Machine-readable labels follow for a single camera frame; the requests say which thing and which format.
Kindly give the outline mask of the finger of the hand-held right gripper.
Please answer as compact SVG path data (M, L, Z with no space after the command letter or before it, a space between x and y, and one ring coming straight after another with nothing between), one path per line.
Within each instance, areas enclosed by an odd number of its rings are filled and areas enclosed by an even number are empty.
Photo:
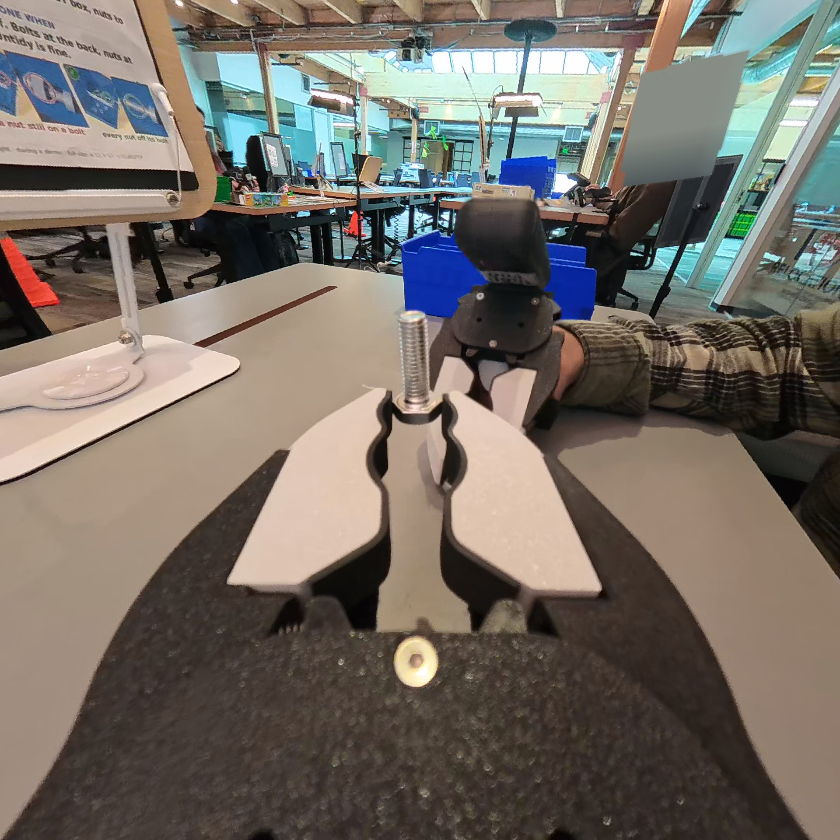
M434 386L434 396L442 398L450 392L466 395L472 402L487 408L487 392L477 371L460 357L445 356ZM459 475L464 457L447 436L449 417L441 412L427 428L426 451L432 481L439 491L449 491L453 479Z
M526 412L537 372L515 367L496 375L490 384L491 411L519 432L526 431Z

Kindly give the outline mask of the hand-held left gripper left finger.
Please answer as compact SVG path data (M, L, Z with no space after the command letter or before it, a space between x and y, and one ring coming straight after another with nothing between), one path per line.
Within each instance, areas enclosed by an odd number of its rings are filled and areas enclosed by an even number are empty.
M295 441L227 585L312 596L386 536L387 493L375 452L390 434L391 399L372 388Z

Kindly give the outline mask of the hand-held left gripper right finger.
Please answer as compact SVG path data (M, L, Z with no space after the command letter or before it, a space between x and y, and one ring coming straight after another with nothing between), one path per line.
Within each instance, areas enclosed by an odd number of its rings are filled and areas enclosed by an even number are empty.
M444 578L463 600L592 599L602 583L541 450L451 392Z

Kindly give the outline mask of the silver hex bolt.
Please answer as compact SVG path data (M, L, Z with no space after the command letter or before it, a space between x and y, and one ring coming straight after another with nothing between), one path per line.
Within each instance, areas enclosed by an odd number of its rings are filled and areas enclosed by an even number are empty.
M440 410L429 371L427 316L406 310L397 318L402 368L402 391L392 398L393 411L404 424L433 422Z

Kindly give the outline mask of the blue plastic bin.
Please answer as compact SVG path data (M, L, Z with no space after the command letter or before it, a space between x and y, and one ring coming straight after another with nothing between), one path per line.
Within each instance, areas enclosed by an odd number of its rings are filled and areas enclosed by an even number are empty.
M548 244L551 266L547 292L567 320L592 319L596 271L585 264L583 247ZM459 300L487 280L457 247L453 235L434 230L402 243L406 309L450 318Z

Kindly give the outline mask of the person's right forearm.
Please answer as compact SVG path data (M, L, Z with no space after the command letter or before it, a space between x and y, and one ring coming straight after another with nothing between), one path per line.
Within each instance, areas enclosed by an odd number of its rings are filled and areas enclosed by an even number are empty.
M756 438L838 438L839 307L791 318L678 325L564 321L584 349L562 404L639 417L669 411Z

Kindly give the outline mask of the person's right hand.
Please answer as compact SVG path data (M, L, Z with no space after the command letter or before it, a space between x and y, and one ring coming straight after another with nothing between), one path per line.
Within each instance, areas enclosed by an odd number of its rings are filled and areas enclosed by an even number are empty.
M555 324L553 334L562 339L559 378L553 392L553 398L561 402L564 394L574 386L584 371L585 352L581 342L570 330Z

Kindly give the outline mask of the wooden office desk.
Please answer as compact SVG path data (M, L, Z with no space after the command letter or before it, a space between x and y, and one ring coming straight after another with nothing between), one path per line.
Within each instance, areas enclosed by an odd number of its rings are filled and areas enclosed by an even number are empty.
M289 206L254 208L234 204L214 203L211 211L261 219L271 234L290 233L301 228L310 231L311 259L315 264L332 266L333 225L339 216L349 217L355 202L349 199L288 193Z
M457 215L462 206L467 204L469 200L470 196L445 196L440 199L440 210L449 211L449 220L443 227L448 235L454 233ZM549 237L555 236L556 234L553 231L557 229L563 231L559 236L570 237L578 227L601 229L611 223L609 213L600 211L593 206L581 207L568 203L545 205L545 203L534 200L531 200L531 203L536 204L542 220L542 227Z

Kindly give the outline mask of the stack of blue bins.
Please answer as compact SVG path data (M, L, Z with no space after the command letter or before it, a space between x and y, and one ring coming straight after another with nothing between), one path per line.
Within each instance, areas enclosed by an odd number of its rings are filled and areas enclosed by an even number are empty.
M551 198L557 161L549 156L514 157L501 162L498 182L505 186L528 186L536 198Z

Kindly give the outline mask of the black stand board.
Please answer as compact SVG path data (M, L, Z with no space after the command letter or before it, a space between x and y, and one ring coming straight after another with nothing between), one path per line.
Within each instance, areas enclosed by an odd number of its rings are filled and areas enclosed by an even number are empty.
M687 246L707 239L741 162L741 154L719 156L709 175L680 180L675 185L659 226L656 245L657 249L676 247L677 251L649 310L651 319L670 293L671 281Z

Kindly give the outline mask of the white document stand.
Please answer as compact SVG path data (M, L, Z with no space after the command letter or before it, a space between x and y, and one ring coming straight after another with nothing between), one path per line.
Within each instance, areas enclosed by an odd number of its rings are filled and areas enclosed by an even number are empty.
M144 382L141 365L144 338L130 254L130 226L108 224L107 236L112 270L121 308L121 330L116 349L73 362L71 358L21 371L19 384L12 376L2 378L1 411L38 408L69 410L106 403L127 395Z

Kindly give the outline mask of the computer monitor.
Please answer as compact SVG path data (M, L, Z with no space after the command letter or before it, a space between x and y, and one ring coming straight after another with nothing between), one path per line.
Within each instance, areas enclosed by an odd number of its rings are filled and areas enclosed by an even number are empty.
M275 178L291 178L291 153L283 139L278 134L263 132L259 140L268 173Z

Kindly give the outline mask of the black round pole lamp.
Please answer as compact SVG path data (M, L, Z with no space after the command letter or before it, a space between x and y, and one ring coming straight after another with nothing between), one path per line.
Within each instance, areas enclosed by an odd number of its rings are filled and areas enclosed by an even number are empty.
M511 21L504 29L504 35L512 42L522 44L522 59L516 92L525 92L529 58L534 43L543 43L557 34L556 25L546 19L525 17ZM518 130L519 119L511 120L506 159L510 159Z

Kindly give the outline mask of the orange floor marker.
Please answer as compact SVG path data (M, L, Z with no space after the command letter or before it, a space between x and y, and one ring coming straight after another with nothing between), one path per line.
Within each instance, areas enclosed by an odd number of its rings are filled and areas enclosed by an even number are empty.
M51 286L40 279L28 258L7 235L1 237L3 255L29 304L36 309L56 307L60 304Z

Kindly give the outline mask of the wooden board with instruction sheet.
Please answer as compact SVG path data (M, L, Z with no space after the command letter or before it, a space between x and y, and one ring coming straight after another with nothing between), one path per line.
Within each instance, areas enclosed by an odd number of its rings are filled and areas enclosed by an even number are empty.
M1 2L2 230L170 221L216 172L164 2Z

